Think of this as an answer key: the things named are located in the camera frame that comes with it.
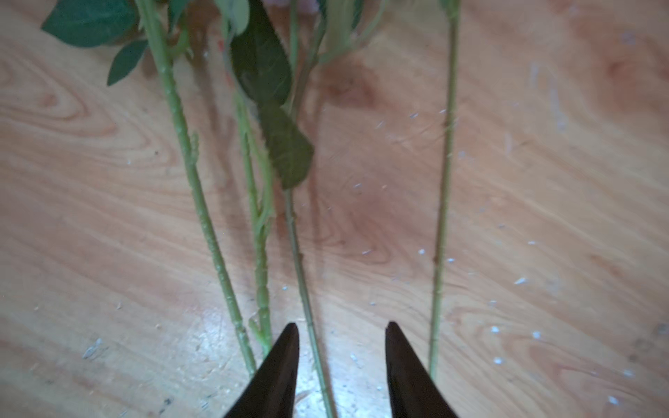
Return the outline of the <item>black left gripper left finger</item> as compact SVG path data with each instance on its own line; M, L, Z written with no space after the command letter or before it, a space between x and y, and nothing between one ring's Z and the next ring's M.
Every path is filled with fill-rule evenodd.
M299 329L295 323L289 323L249 385L224 417L292 417L299 360Z

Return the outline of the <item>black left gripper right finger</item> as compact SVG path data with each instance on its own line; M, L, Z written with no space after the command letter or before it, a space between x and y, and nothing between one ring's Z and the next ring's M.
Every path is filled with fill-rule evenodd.
M396 322L385 330L385 360L393 417L458 418Z

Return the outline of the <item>blue and white flowers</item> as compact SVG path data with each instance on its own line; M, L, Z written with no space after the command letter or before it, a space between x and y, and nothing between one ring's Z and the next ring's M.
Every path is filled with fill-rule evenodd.
M187 1L58 1L41 29L80 49L120 45L108 72L108 85L126 78L145 53L151 52L179 142L195 212L221 284L245 368L253 376L257 370L254 352L200 180L199 137L189 130L174 76L175 60L193 52L188 7Z

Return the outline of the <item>small blue flower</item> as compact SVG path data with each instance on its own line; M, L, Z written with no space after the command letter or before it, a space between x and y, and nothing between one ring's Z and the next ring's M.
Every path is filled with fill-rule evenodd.
M430 315L430 346L429 346L429 374L430 378L437 379L439 359L439 341L441 315L444 296L444 273L446 261L446 247L448 236L449 216L449 183L451 182L451 160L454 146L454 132L456 126L456 90L457 67L459 56L459 38L461 21L461 1L440 1L449 25L449 59L447 78L447 99L444 112L444 149L442 157L439 209L437 220L436 254L433 273L432 304Z

